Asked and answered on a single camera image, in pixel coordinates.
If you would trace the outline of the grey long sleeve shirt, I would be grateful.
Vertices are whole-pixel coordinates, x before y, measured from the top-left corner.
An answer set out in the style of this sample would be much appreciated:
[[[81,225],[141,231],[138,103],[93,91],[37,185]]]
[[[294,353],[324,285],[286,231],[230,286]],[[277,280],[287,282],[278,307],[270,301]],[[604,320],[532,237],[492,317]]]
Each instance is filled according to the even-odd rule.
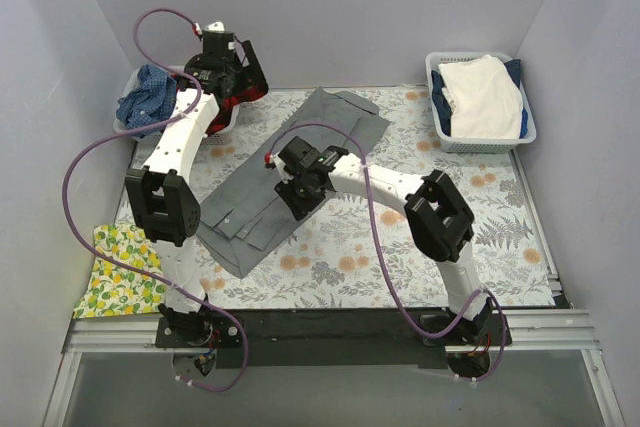
[[[246,277],[302,224],[294,217],[289,200],[297,197],[301,201],[298,213],[312,213],[320,206],[310,204],[308,189],[293,180],[284,184],[285,196],[279,195],[276,186],[281,177],[277,170],[265,167],[268,149],[277,143],[282,150],[298,136],[319,152],[336,146],[351,153],[362,147],[368,153],[388,125],[375,103],[347,91],[316,89],[202,201],[198,239],[228,273]]]

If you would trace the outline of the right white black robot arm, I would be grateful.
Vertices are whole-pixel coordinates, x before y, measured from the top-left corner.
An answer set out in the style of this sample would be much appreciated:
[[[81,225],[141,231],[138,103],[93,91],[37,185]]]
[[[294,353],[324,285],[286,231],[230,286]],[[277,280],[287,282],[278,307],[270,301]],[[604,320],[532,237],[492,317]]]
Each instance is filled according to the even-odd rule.
[[[267,153],[267,168],[280,176],[275,187],[298,221],[311,215],[330,193],[350,194],[402,214],[418,250],[433,260],[447,292],[451,321],[411,321],[429,340],[475,344],[489,331],[491,296],[479,279],[472,254],[474,214],[450,177],[435,170],[406,174],[366,163],[347,149],[319,151],[300,137],[278,153]]]

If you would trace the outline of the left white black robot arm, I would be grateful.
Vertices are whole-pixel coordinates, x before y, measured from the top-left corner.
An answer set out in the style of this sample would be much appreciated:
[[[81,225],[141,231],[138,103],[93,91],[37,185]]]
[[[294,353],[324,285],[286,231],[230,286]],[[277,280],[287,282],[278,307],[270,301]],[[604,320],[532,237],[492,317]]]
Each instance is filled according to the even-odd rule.
[[[228,136],[240,104],[263,97],[268,85],[250,42],[239,41],[221,22],[205,27],[202,51],[184,70],[189,76],[177,83],[177,122],[165,128],[144,165],[127,172],[125,187],[134,221],[170,283],[159,307],[160,333],[200,347],[212,344],[215,329],[201,311],[206,293],[196,278],[200,205],[189,186],[191,168],[201,142]]]

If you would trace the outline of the red black plaid shirt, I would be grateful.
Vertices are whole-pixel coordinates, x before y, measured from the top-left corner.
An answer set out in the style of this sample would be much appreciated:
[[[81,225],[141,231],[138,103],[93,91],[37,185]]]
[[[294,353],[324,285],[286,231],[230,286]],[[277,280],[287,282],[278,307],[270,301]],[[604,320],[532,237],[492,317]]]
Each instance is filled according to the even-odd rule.
[[[220,101],[218,103],[219,112],[209,124],[206,134],[211,136],[228,133],[235,126],[240,105],[257,101],[266,96],[268,91],[267,83],[259,83],[251,85],[241,92],[233,93],[229,98]]]

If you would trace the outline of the blue checked shirt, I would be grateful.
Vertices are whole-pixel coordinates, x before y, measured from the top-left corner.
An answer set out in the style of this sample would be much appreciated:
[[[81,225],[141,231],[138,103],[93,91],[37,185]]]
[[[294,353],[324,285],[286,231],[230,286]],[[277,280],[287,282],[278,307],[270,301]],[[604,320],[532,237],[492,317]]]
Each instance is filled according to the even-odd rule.
[[[134,87],[118,100],[116,119],[134,130],[169,119],[177,94],[176,79],[156,65],[145,64],[136,74]]]

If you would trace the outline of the floral patterned table mat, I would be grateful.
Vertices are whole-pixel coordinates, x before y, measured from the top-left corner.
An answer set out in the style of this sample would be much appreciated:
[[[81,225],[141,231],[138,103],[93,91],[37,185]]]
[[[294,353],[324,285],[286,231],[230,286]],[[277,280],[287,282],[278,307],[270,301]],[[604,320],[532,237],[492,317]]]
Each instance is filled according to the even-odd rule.
[[[446,172],[475,215],[478,275],[505,307],[553,304],[548,262],[507,154],[453,154],[441,149],[423,87],[364,89],[388,128],[373,163],[405,173]],[[241,108],[231,142],[201,144],[190,186],[207,197],[306,100],[304,90],[274,91]],[[443,307],[437,266],[415,247],[406,220],[356,196],[335,196],[246,277],[226,272],[203,246],[194,253],[197,280],[225,309]]]

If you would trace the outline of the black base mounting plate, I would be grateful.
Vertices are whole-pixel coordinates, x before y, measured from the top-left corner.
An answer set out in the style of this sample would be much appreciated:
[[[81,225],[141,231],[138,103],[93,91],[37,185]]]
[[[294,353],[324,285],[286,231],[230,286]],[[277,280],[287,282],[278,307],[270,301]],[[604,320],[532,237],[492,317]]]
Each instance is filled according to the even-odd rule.
[[[154,345],[194,351],[207,367],[409,365],[479,375],[492,348],[509,346],[505,317],[484,312],[434,340],[416,333],[395,309],[237,310],[230,318],[164,308]]]

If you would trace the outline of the lemon print cloth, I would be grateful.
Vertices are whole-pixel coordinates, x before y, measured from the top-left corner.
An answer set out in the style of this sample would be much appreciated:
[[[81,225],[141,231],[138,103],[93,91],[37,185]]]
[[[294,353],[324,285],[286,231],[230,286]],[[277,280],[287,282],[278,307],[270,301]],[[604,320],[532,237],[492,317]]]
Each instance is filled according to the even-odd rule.
[[[161,275],[160,257],[133,224],[107,224],[94,229],[94,248],[130,268]],[[148,275],[120,268],[100,257],[94,261],[86,292],[73,310],[75,319],[156,313],[166,285]]]

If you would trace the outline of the aluminium frame rail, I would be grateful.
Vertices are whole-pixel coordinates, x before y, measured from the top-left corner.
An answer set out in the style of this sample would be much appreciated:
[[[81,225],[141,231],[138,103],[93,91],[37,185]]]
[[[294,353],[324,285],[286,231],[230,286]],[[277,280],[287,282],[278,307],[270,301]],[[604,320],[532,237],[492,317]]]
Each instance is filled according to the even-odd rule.
[[[609,380],[600,341],[584,309],[509,309],[504,313],[514,351],[579,351],[582,354],[604,424],[623,426],[623,415]],[[159,317],[89,319],[71,323],[63,346],[59,378],[45,414],[46,426],[61,426],[84,353],[191,354],[187,347],[155,345]]]

